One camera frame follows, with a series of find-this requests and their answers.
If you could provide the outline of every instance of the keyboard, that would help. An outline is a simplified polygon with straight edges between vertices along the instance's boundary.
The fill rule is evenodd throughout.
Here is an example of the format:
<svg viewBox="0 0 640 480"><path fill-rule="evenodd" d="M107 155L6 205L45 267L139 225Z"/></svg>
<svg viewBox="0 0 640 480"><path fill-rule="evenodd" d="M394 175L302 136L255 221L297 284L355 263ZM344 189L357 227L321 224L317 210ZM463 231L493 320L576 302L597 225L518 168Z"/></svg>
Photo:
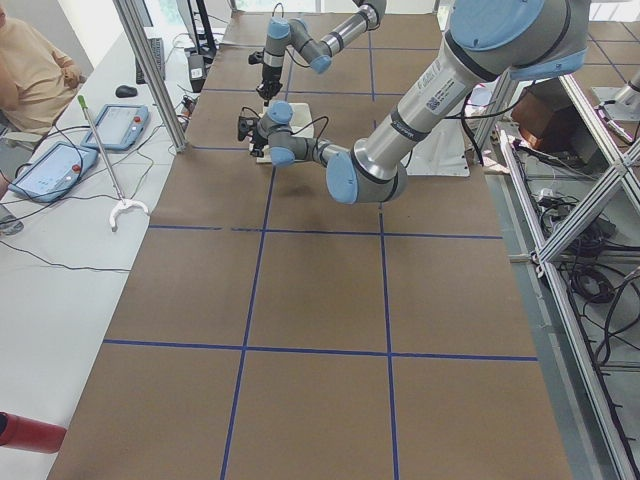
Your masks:
<svg viewBox="0 0 640 480"><path fill-rule="evenodd" d="M149 46L151 47L151 53L153 54L153 58L156 61L156 66L158 67L158 71L160 72L160 76L163 80L166 79L166 72L164 69L164 42L161 38L148 38ZM142 72L142 68L140 68L140 63L136 59L136 83L138 85L142 83L147 83L144 78L144 73Z"/></svg>

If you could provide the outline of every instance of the blue tablet device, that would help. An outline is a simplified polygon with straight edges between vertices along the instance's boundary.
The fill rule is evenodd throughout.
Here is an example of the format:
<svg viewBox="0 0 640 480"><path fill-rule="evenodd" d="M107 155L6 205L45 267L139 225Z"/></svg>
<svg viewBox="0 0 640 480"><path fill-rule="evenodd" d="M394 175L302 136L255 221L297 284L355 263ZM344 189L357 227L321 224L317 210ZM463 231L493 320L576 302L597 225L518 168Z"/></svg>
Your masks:
<svg viewBox="0 0 640 480"><path fill-rule="evenodd" d="M58 142L23 170L9 190L36 202L53 202L69 192L97 158L96 150Z"/></svg>
<svg viewBox="0 0 640 480"><path fill-rule="evenodd" d="M106 150L128 150L136 143L149 120L149 109L144 105L105 105L95 119L98 135ZM98 148L89 132L81 145Z"/></svg>

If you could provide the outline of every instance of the large robot arm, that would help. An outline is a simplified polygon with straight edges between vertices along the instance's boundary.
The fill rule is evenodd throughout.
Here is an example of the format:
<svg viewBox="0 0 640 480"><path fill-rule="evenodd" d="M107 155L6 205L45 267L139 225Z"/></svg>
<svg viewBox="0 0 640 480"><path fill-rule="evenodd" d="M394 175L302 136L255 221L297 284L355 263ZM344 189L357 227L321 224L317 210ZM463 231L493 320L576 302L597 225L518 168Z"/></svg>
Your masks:
<svg viewBox="0 0 640 480"><path fill-rule="evenodd" d="M268 144L277 166L296 159L325 165L329 192L339 202L396 198L407 179L400 161L475 85L506 70L516 80L537 80L580 68L589 5L589 0L457 0L438 58L371 136L351 149L298 139L291 135L290 107L277 102L254 119L254 146Z"/></svg>
<svg viewBox="0 0 640 480"><path fill-rule="evenodd" d="M249 56L252 65L262 64L262 82L256 91L268 105L282 88L282 66L289 45L304 58L316 73L324 73L332 58L361 34L380 26L387 8L386 0L352 0L358 12L325 35L319 42L307 31L304 20L272 17L267 41L262 51Z"/></svg>

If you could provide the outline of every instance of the computer mouse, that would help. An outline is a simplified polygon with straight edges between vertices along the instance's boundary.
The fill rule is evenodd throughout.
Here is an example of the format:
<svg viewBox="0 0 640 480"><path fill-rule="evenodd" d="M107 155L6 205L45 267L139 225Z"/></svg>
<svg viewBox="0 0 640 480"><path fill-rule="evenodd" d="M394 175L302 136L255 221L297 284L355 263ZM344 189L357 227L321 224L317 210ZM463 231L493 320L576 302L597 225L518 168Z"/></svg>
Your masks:
<svg viewBox="0 0 640 480"><path fill-rule="evenodd" d="M120 85L116 88L116 97L129 98L138 95L138 89L136 87L130 87L129 85Z"/></svg>

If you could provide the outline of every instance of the red cylinder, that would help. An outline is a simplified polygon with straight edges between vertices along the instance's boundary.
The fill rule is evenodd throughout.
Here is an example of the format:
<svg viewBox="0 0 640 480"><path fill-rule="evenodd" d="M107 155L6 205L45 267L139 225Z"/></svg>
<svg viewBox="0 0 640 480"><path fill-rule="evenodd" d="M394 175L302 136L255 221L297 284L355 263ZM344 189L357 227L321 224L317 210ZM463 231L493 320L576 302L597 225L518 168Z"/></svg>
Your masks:
<svg viewBox="0 0 640 480"><path fill-rule="evenodd" d="M67 429L58 425L0 412L0 446L55 453L66 433Z"/></svg>

